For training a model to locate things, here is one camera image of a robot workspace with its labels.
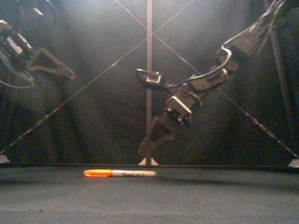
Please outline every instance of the orange marker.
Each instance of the orange marker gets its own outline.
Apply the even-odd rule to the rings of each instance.
[[[89,170],[83,172],[89,178],[107,177],[154,177],[155,171],[123,171],[123,170]]]

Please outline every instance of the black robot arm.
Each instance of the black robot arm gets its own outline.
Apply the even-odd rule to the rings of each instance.
[[[163,114],[153,120],[151,135],[141,144],[142,156],[151,154],[161,143],[174,140],[177,130],[190,123],[193,106],[226,82],[253,53],[259,53],[277,19],[298,6],[299,1],[275,0],[259,20],[237,37],[223,43],[217,54],[218,65],[206,74],[194,75],[189,80],[173,85],[166,81],[162,73],[137,69],[138,79],[147,88],[165,90],[171,94]]]

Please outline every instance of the black fabric backdrop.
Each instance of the black fabric backdrop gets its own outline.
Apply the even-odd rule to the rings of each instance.
[[[55,76],[36,74],[39,85],[31,89],[16,91],[2,86],[2,149],[81,91],[6,155],[16,162],[138,164],[139,144],[146,136],[146,89],[137,80],[135,70],[146,69],[146,42],[135,47],[146,40],[141,23],[146,26],[147,1],[51,2],[58,11],[55,29],[43,38],[31,37],[28,41],[35,47],[51,50],[78,77],[65,82]],[[189,2],[154,1],[154,31],[163,26],[155,35],[206,72],[222,43],[257,21],[266,8],[263,1],[194,1],[174,17]],[[2,0],[2,5],[0,19],[14,23],[15,3]],[[50,9],[43,4],[40,7],[51,22]],[[298,10],[282,22],[278,37],[298,128]],[[167,74],[173,83],[195,74],[157,38],[154,70]],[[12,81],[12,75],[4,68],[2,71],[3,80]],[[221,89],[299,152],[290,137],[270,41],[262,54],[242,65]],[[154,92],[154,116],[162,114],[166,99],[166,93]],[[290,163],[291,154],[218,91],[210,92],[193,112],[191,127],[154,152],[159,164]]]

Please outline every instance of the metal rod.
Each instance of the metal rod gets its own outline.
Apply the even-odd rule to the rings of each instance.
[[[147,70],[153,71],[154,59],[154,3],[147,0]],[[153,127],[153,89],[146,90],[146,137],[151,136]],[[146,153],[146,165],[153,164],[151,151]]]
[[[265,7],[267,9],[270,7],[269,0],[265,0],[263,3],[265,3]],[[290,94],[289,94],[289,89],[287,89],[287,84],[286,84],[285,64],[282,61],[282,55],[281,55],[281,49],[279,49],[279,43],[278,43],[275,30],[273,30],[270,32],[270,39],[271,39],[274,56],[275,56],[277,75],[278,75],[278,79],[279,79],[281,91],[282,91],[282,96],[283,96],[283,101],[285,101],[286,123],[287,123],[287,127],[289,127],[293,148],[299,149],[298,133],[295,130],[295,118],[294,118],[294,114],[293,114]]]

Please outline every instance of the table surface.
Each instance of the table surface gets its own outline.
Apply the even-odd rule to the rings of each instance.
[[[86,178],[90,169],[0,169],[0,223],[299,223],[297,173],[154,168],[154,178]]]

